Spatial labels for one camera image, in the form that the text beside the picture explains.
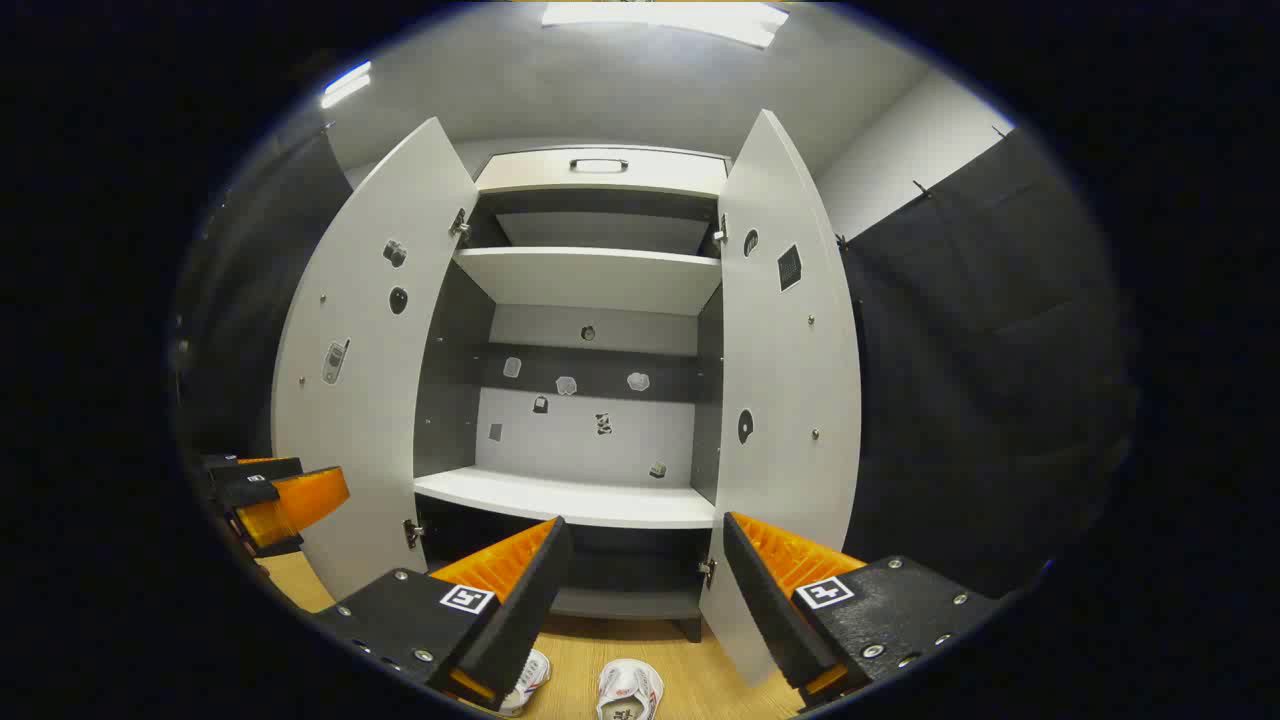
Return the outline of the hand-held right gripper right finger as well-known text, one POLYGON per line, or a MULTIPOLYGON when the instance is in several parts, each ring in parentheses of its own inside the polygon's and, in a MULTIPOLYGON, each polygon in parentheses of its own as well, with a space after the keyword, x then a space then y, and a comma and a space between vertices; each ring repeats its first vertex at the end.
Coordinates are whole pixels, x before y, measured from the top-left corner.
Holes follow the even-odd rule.
POLYGON ((722 539, 748 611, 806 711, 927 665, 1001 609, 905 556, 863 561, 741 512, 724 515, 722 539))

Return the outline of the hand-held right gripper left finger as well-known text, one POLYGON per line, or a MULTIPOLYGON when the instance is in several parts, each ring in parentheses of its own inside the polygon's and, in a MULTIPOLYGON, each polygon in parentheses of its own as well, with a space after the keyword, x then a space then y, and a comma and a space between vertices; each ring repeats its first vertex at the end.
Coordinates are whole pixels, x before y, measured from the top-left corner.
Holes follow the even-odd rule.
POLYGON ((572 556, 572 532, 556 516, 435 571, 394 568, 310 620, 415 688, 495 711, 525 667, 572 556))

